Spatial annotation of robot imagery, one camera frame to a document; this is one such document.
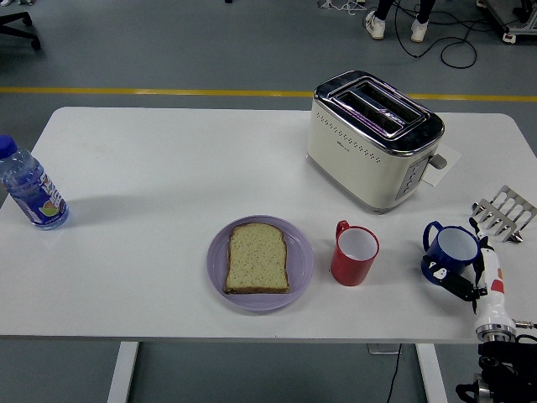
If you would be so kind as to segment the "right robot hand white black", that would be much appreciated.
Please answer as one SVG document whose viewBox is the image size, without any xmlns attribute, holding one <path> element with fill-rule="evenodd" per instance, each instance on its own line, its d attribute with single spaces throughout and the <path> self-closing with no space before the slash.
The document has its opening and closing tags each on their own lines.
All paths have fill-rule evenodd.
<svg viewBox="0 0 537 403">
<path fill-rule="evenodd" d="M 422 237 L 422 274 L 432 284 L 472 304 L 479 340 L 513 341 L 515 324 L 505 308 L 498 255 L 477 221 L 470 218 L 469 223 L 472 231 L 437 221 L 427 224 Z"/>
</svg>

